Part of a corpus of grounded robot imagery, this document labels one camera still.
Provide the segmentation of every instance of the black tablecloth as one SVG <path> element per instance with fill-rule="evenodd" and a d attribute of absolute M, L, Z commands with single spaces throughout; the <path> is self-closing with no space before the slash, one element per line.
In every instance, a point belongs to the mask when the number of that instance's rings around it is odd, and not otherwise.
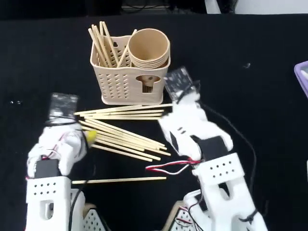
<path fill-rule="evenodd" d="M 105 20 L 111 35 L 154 27 L 171 41 L 170 69 L 185 65 L 201 80 L 202 100 L 227 116 L 257 152 L 253 198 L 267 212 L 269 230 L 306 230 L 307 98 L 293 73 L 308 60 L 308 15 L 158 15 L 75 18 L 0 23 L 1 230 L 23 230 L 26 219 L 26 159 L 47 119 L 52 92 L 80 96 L 79 110 L 105 107 L 90 65 L 87 28 Z M 221 119 L 246 172 L 252 153 Z M 165 142 L 157 122 L 113 124 Z M 93 149 L 74 166 L 73 179 L 157 176 L 147 162 Z M 163 157 L 162 163 L 178 160 Z M 177 200 L 198 189 L 190 171 L 166 181 L 89 185 L 84 193 L 113 230 L 163 227 Z"/>

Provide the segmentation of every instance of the cable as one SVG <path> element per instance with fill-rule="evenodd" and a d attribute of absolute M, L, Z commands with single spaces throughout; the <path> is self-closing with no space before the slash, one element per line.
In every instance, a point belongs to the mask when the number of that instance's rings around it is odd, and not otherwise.
<path fill-rule="evenodd" d="M 254 147 L 252 146 L 251 142 L 231 123 L 231 121 L 226 118 L 224 115 L 218 113 L 217 111 L 215 111 L 213 108 L 211 108 L 210 106 L 204 104 L 203 102 L 201 102 L 201 100 L 199 101 L 199 103 L 201 104 L 202 107 L 204 107 L 206 110 L 216 114 L 217 116 L 221 117 L 222 119 L 224 119 L 231 128 L 233 128 L 233 130 L 246 142 L 246 144 L 249 146 L 249 148 L 251 149 L 252 153 L 253 153 L 253 166 L 252 166 L 252 170 L 251 170 L 251 175 L 250 175 L 250 181 L 249 181 L 249 191 L 252 194 L 253 191 L 253 186 L 254 186 L 254 180 L 255 180 L 255 175 L 256 175 L 256 168 L 257 168 L 257 155 L 255 152 Z"/>
<path fill-rule="evenodd" d="M 153 9 L 153 8 L 156 8 L 156 7 L 160 7 L 160 6 L 166 6 L 166 5 L 156 5 L 156 6 L 149 6 L 149 7 L 137 7 L 137 6 L 132 6 L 130 4 L 128 4 L 126 1 L 124 2 L 125 5 L 131 7 L 131 8 L 134 8 L 134 9 Z"/>
<path fill-rule="evenodd" d="M 200 227 L 200 225 L 196 222 L 196 220 L 192 217 L 191 208 L 194 207 L 194 206 L 196 206 L 196 205 L 198 205 L 198 204 L 200 204 L 201 201 L 202 201 L 202 199 L 203 199 L 203 194 L 202 194 L 202 191 L 201 191 L 201 197 L 200 197 L 200 199 L 199 199 L 195 204 L 191 205 L 191 206 L 188 208 L 188 214 L 189 214 L 189 216 L 191 216 L 191 218 L 192 218 L 192 220 L 193 220 L 194 227 L 195 227 L 196 231 L 198 231 L 196 225 L 199 227 L 199 229 L 200 229 L 201 231 L 203 231 L 203 229 L 202 229 L 202 228 Z"/>
<path fill-rule="evenodd" d="M 88 153 L 89 151 L 89 145 L 88 145 L 88 142 L 87 142 L 87 138 L 86 138 L 86 135 L 81 131 L 82 133 L 82 137 L 83 137 L 83 140 L 85 143 L 85 146 L 86 146 L 86 152 Z M 93 173 L 92 173 L 92 176 L 89 177 L 89 179 L 87 179 L 83 184 L 82 186 L 78 189 L 74 199 L 73 199 L 73 202 L 72 202 L 72 205 L 71 205 L 71 210 L 69 212 L 69 219 L 68 219 L 68 231 L 71 231 L 72 230 L 72 221 L 73 221 L 73 211 L 74 211 L 74 207 L 75 207 L 75 204 L 76 204 L 76 201 L 77 201 L 77 198 L 79 197 L 79 194 L 82 192 L 82 190 L 86 187 L 87 183 L 89 182 L 90 179 L 92 179 L 95 174 L 96 174 L 96 165 L 95 165 L 95 160 L 94 160 L 94 155 L 93 155 Z"/>
<path fill-rule="evenodd" d="M 176 219 L 174 220 L 174 222 L 177 223 L 178 225 L 182 226 L 182 227 L 187 228 L 187 227 L 190 227 L 190 226 L 193 225 L 192 223 L 189 224 L 189 221 L 185 221 L 186 223 L 188 223 L 188 225 L 183 225 L 183 224 L 180 224 L 180 223 L 178 222 L 178 220 L 179 220 L 179 221 L 182 221 L 182 220 L 180 220 L 179 218 L 176 218 Z"/>
<path fill-rule="evenodd" d="M 192 87 L 195 86 L 197 89 L 196 91 L 199 92 L 200 88 L 201 88 L 201 84 L 200 81 L 194 81 L 192 83 L 190 83 L 184 90 L 183 92 L 180 94 L 177 104 L 181 101 L 181 99 L 184 97 L 184 95 L 188 92 L 188 90 Z M 255 175 L 256 175 L 256 168 L 257 168 L 257 155 L 256 155 L 256 151 L 253 147 L 253 145 L 251 144 L 251 142 L 231 123 L 231 121 L 226 118 L 224 115 L 220 114 L 219 112 L 215 111 L 213 108 L 211 108 L 210 106 L 206 105 L 205 103 L 203 103 L 201 100 L 199 100 L 199 103 L 201 104 L 202 107 L 204 107 L 206 110 L 214 113 L 215 115 L 221 117 L 222 119 L 224 119 L 231 128 L 233 128 L 233 130 L 246 142 L 246 144 L 249 146 L 249 148 L 252 151 L 253 154 L 253 167 L 251 170 L 251 175 L 250 175 L 250 180 L 249 180 L 249 191 L 252 194 L 253 191 L 253 185 L 254 185 L 254 180 L 255 180 Z"/>
<path fill-rule="evenodd" d="M 173 162 L 169 162 L 169 163 L 162 164 L 162 165 L 147 166 L 147 167 L 145 167 L 145 169 L 148 170 L 148 171 L 153 171 L 153 172 L 163 172 L 163 173 L 166 173 L 166 174 L 169 174 L 169 175 L 177 175 L 177 174 L 180 174 L 182 171 L 184 171 L 186 168 L 188 168 L 189 165 L 195 165 L 195 164 L 199 164 L 199 163 L 200 163 L 200 161 L 179 160 L 179 161 L 173 161 Z M 168 172 L 166 170 L 159 169 L 159 167 L 166 167 L 166 166 L 171 166 L 171 165 L 185 165 L 185 166 L 177 172 Z"/>
<path fill-rule="evenodd" d="M 182 171 L 184 171 L 186 168 L 188 168 L 189 165 L 185 165 L 183 168 L 181 168 L 179 171 L 177 172 L 168 172 L 166 170 L 162 170 L 162 169 L 158 169 L 158 168 L 153 168 L 153 169 L 149 169 L 150 171 L 153 171 L 153 172 L 163 172 L 163 173 L 166 173 L 168 175 L 178 175 L 180 174 Z"/>
<path fill-rule="evenodd" d="M 133 11 L 133 12 L 124 11 L 123 8 L 122 8 L 122 10 L 123 10 L 125 13 L 138 13 L 138 12 L 142 11 L 143 9 L 145 9 L 145 8 L 147 7 L 148 3 L 149 3 L 149 0 L 145 0 L 144 6 L 139 7 L 137 10 L 135 10 L 135 11 Z"/>

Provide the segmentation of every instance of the plastic utensil holder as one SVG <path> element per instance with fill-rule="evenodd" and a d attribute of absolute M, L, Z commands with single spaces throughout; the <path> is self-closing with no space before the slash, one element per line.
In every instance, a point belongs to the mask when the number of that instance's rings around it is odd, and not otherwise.
<path fill-rule="evenodd" d="M 104 37 L 104 44 L 107 52 L 110 52 L 110 58 L 113 68 L 102 67 L 94 44 L 92 44 L 90 63 L 93 66 L 98 84 L 102 92 L 102 101 L 105 104 L 114 105 L 155 105 L 163 101 L 164 77 L 170 66 L 170 54 L 165 66 L 157 69 L 141 69 L 131 67 L 131 61 L 128 52 L 119 68 L 116 68 L 114 55 L 120 60 L 122 53 L 128 43 L 130 36 L 111 37 L 114 42 L 114 48 L 117 54 L 113 54 L 111 48 Z M 159 77 L 159 80 L 153 83 L 153 88 L 146 92 L 141 81 L 137 80 L 140 76 Z"/>

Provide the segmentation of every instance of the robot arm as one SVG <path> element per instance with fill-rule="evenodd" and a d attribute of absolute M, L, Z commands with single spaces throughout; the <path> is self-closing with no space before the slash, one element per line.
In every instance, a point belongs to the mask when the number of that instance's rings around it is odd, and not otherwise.
<path fill-rule="evenodd" d="M 67 177 L 87 153 L 95 131 L 74 119 L 77 97 L 53 94 L 50 121 L 28 154 L 26 231 L 82 231 L 84 194 Z"/>
<path fill-rule="evenodd" d="M 166 89 L 173 101 L 173 111 L 159 120 L 166 140 L 179 155 L 201 160 L 193 174 L 199 179 L 207 211 L 192 207 L 192 217 L 204 231 L 267 231 L 257 212 L 244 180 L 237 153 L 229 153 L 233 142 L 229 134 L 209 122 L 198 103 L 200 94 L 185 68 L 165 78 Z M 220 188 L 225 183 L 227 192 Z M 184 197 L 187 207 L 198 192 Z"/>

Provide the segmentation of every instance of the wooden chopstick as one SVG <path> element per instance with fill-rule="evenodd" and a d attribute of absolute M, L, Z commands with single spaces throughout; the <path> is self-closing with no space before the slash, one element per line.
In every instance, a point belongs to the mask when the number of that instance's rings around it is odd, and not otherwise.
<path fill-rule="evenodd" d="M 89 28 L 89 29 L 88 29 L 88 32 L 89 32 L 89 34 L 90 34 L 90 36 L 91 36 L 91 38 L 92 38 L 92 40 L 93 40 L 94 46 L 95 46 L 95 48 L 96 48 L 96 51 L 97 51 L 98 55 L 100 56 L 100 59 L 102 60 L 102 61 L 100 62 L 101 65 L 102 65 L 103 67 L 106 67 L 106 65 L 105 65 L 105 58 L 104 58 L 104 56 L 103 56 L 103 53 L 102 53 L 102 51 L 101 51 L 101 49 L 100 49 L 100 45 L 99 45 L 98 41 L 96 40 L 96 37 L 95 37 L 95 35 L 94 35 L 92 29 Z"/>
<path fill-rule="evenodd" d="M 97 109 L 97 110 L 90 110 L 90 111 L 83 111 L 83 112 L 75 112 L 74 115 L 88 114 L 88 113 L 123 112 L 123 111 L 135 110 L 135 108 L 139 108 L 141 106 L 142 105 L 111 107 L 111 108 L 105 108 L 105 109 Z"/>
<path fill-rule="evenodd" d="M 139 151 L 130 149 L 130 148 L 123 147 L 123 146 L 121 146 L 121 145 L 117 145 L 117 144 L 114 144 L 114 143 L 110 143 L 110 142 L 103 141 L 103 140 L 101 140 L 101 139 L 96 139 L 95 142 L 97 142 L 97 143 L 102 143 L 102 144 L 108 145 L 108 146 L 110 146 L 110 147 L 114 147 L 114 148 L 117 148 L 117 149 L 121 149 L 121 150 L 130 152 L 130 153 L 134 153 L 134 154 L 137 154 L 137 155 L 144 156 L 144 157 L 148 157 L 148 158 L 151 158 L 151 159 L 154 159 L 154 160 L 160 160 L 160 158 L 157 157 L 157 156 L 150 155 L 150 154 L 147 154 L 147 153 L 142 153 L 142 152 L 139 152 Z"/>
<path fill-rule="evenodd" d="M 101 37 L 103 38 L 104 37 L 104 29 L 103 29 L 103 22 L 100 21 L 100 34 L 101 34 Z"/>
<path fill-rule="evenodd" d="M 103 22 L 103 28 L 104 28 L 104 31 L 105 31 L 105 33 L 106 33 L 106 37 L 107 37 L 107 40 L 108 40 L 108 42 L 109 42 L 109 46 L 110 46 L 110 48 L 111 48 L 111 50 L 112 50 L 112 53 L 114 54 L 114 58 L 115 58 L 116 65 L 118 65 L 118 64 L 119 64 L 119 60 L 118 60 L 118 58 L 117 58 L 118 54 L 117 54 L 117 52 L 115 51 L 114 44 L 113 44 L 113 42 L 111 41 L 111 37 L 110 37 L 109 31 L 108 31 L 108 28 L 107 28 L 105 22 Z"/>
<path fill-rule="evenodd" d="M 159 120 L 161 117 L 120 117 L 120 116 L 86 116 L 85 119 L 116 119 L 116 120 Z"/>
<path fill-rule="evenodd" d="M 131 105 L 131 106 L 111 107 L 111 108 L 105 108 L 105 109 L 75 112 L 74 115 L 89 114 L 89 113 L 123 112 L 123 111 L 143 110 L 143 109 L 171 107 L 171 106 L 172 106 L 172 103 L 159 104 L 159 105 L 149 105 L 149 106 Z"/>
<path fill-rule="evenodd" d="M 124 178 L 124 179 L 89 180 L 87 184 L 145 181 L 145 180 L 166 180 L 166 179 L 167 177 L 138 177 L 138 178 Z M 85 182 L 86 182 L 85 180 L 73 180 L 72 184 L 84 184 Z"/>
<path fill-rule="evenodd" d="M 106 117 L 110 117 L 110 118 L 112 118 L 112 117 L 161 117 L 162 116 L 162 113 L 152 113 L 152 114 L 150 114 L 150 113 L 146 113 L 146 114 L 129 114 L 129 115 L 101 115 L 101 114 L 98 114 L 98 115 L 91 115 L 91 116 L 85 116 L 85 118 L 86 117 L 91 117 L 92 119 L 97 119 L 97 118 L 100 118 L 100 117 L 104 117 L 104 118 L 106 118 Z"/>
<path fill-rule="evenodd" d="M 137 32 L 137 30 L 134 29 L 134 31 L 133 31 L 133 33 L 131 34 L 131 36 L 133 36 L 136 32 Z M 119 68 L 119 67 L 121 66 L 121 64 L 123 63 L 123 60 L 124 60 L 124 58 L 125 58 L 125 55 L 126 55 L 127 51 L 128 51 L 128 45 L 125 47 L 125 49 L 124 49 L 124 51 L 123 51 L 123 54 L 122 54 L 122 56 L 121 56 L 121 58 L 120 58 L 120 61 L 119 61 L 119 63 L 118 63 L 117 66 L 116 66 L 117 68 Z"/>
<path fill-rule="evenodd" d="M 149 141 L 149 142 L 151 142 L 151 143 L 155 143 L 155 144 L 158 145 L 158 146 L 163 146 L 163 147 L 165 146 L 163 143 L 160 143 L 160 142 L 151 140 L 151 139 L 149 139 L 149 138 L 146 138 L 146 137 L 144 137 L 144 136 L 138 135 L 138 134 L 133 133 L 133 132 L 130 132 L 130 131 L 126 131 L 126 130 L 124 130 L 124 129 L 122 129 L 122 128 L 118 128 L 118 127 L 116 127 L 116 126 L 113 126 L 113 125 L 110 125 L 110 124 L 106 124 L 106 123 L 104 123 L 104 122 L 102 122 L 102 121 L 99 121 L 99 120 L 96 120 L 96 119 L 88 119 L 88 120 L 86 119 L 86 121 L 92 121 L 92 122 L 94 122 L 94 123 L 98 123 L 98 124 L 101 124 L 101 125 L 105 125 L 105 126 L 107 126 L 107 127 L 109 127 L 109 128 L 113 128 L 113 129 L 115 129 L 115 130 L 118 130 L 118 131 L 127 133 L 127 134 L 129 134 L 129 135 L 138 137 L 138 138 L 140 138 L 140 139 Z"/>
<path fill-rule="evenodd" d="M 85 126 L 81 126 L 81 128 L 84 130 L 93 130 L 93 128 L 89 128 Z M 115 135 L 115 134 L 111 134 L 111 133 L 100 131 L 100 130 L 96 130 L 96 132 L 98 134 L 105 135 L 113 139 L 123 140 L 125 142 L 132 143 L 134 146 L 137 146 L 137 147 L 141 147 L 141 148 L 147 147 L 147 148 L 152 148 L 152 149 L 165 149 L 166 150 L 166 147 L 162 147 L 162 146 L 157 147 L 153 143 L 150 143 L 148 141 L 128 135 L 126 133 L 122 133 L 121 135 Z"/>
<path fill-rule="evenodd" d="M 90 114 L 80 114 L 81 117 L 84 116 L 114 116 L 114 115 L 132 115 L 132 114 L 151 114 L 151 113 L 161 113 L 164 110 L 141 110 L 141 111 L 126 111 L 126 112 L 106 112 L 106 113 L 90 113 Z"/>
<path fill-rule="evenodd" d="M 104 54 L 104 56 L 105 56 L 105 58 L 107 60 L 108 67 L 112 67 L 112 63 L 111 63 L 111 60 L 109 58 L 108 52 L 106 51 L 103 38 L 101 37 L 101 34 L 98 31 L 97 26 L 94 26 L 93 28 L 94 28 L 94 33 L 96 34 L 96 36 L 98 38 L 98 41 L 99 41 L 99 44 L 100 44 L 100 46 L 101 46 L 101 48 L 103 50 L 103 54 Z"/>
<path fill-rule="evenodd" d="M 117 139 L 111 138 L 109 136 L 97 134 L 96 138 L 99 139 L 99 140 L 102 140 L 102 141 L 107 141 L 109 143 L 114 143 L 114 144 L 118 144 L 118 145 L 121 145 L 121 146 L 124 146 L 124 147 L 127 147 L 127 148 L 135 149 L 135 150 L 138 150 L 140 152 L 144 152 L 144 150 L 145 150 L 144 148 L 134 146 L 132 143 L 127 143 L 127 142 L 122 141 L 122 140 L 117 140 Z"/>
<path fill-rule="evenodd" d="M 150 148 L 154 148 L 154 149 L 158 149 L 161 147 L 161 146 L 158 146 L 156 143 L 151 143 L 151 142 L 148 142 L 148 141 L 145 141 L 145 140 L 142 140 L 138 137 L 134 137 L 130 134 L 126 134 L 122 131 L 118 131 L 118 130 L 115 130 L 113 128 L 109 128 L 107 126 L 104 126 L 104 125 L 100 125 L 98 123 L 95 123 L 93 121 L 90 121 L 90 120 L 87 120 L 86 122 L 84 121 L 79 121 L 81 124 L 83 125 L 87 125 L 87 126 L 90 126 L 92 128 L 96 128 L 98 130 L 101 130 L 102 132 L 104 132 L 103 135 L 108 135 L 107 133 L 113 135 L 113 136 L 120 136 L 120 137 L 123 137 L 125 139 L 129 139 L 129 140 L 135 140 L 135 143 L 140 143 L 142 144 L 143 146 L 146 146 L 146 147 L 150 147 Z"/>
<path fill-rule="evenodd" d="M 119 151 L 119 150 L 116 150 L 116 149 L 107 148 L 107 147 L 103 147 L 103 146 L 96 145 L 96 144 L 92 144 L 92 147 L 93 148 L 102 149 L 102 150 L 105 150 L 105 151 L 109 151 L 109 152 L 112 152 L 112 153 L 118 153 L 118 154 L 121 154 L 121 155 L 126 155 L 126 156 L 133 157 L 133 158 L 136 158 L 136 159 L 152 162 L 152 159 L 150 159 L 150 158 L 146 158 L 146 157 L 143 157 L 143 156 L 126 153 L 126 152 Z"/>

